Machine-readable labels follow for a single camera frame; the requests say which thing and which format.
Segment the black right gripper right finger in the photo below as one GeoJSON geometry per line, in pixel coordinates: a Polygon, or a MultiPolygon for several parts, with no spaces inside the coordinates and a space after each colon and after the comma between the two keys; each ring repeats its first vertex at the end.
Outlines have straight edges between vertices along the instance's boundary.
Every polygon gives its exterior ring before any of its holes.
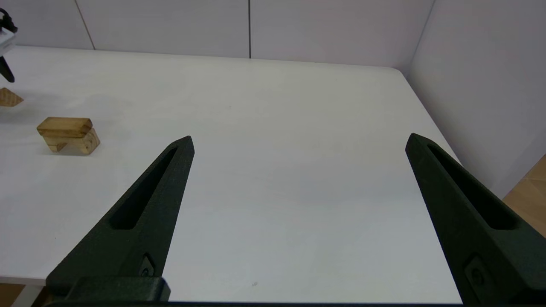
{"type": "Polygon", "coordinates": [[[463,304],[544,305],[544,236],[429,138],[405,152],[463,304]]]}

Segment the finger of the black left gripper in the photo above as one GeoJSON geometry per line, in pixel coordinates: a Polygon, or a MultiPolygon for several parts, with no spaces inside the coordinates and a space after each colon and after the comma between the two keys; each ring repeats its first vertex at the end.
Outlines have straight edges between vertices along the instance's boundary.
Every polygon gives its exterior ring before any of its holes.
{"type": "Polygon", "coordinates": [[[0,56],[0,74],[8,82],[14,82],[15,81],[15,77],[14,77],[9,65],[7,64],[6,59],[3,56],[0,56]]]}

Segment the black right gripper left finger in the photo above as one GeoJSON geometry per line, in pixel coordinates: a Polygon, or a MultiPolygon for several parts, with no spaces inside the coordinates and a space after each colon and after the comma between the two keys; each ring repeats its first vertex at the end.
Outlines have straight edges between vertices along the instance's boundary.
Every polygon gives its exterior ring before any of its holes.
{"type": "Polygon", "coordinates": [[[167,146],[47,276],[63,301],[167,301],[166,257],[194,157],[190,136],[167,146]]]}

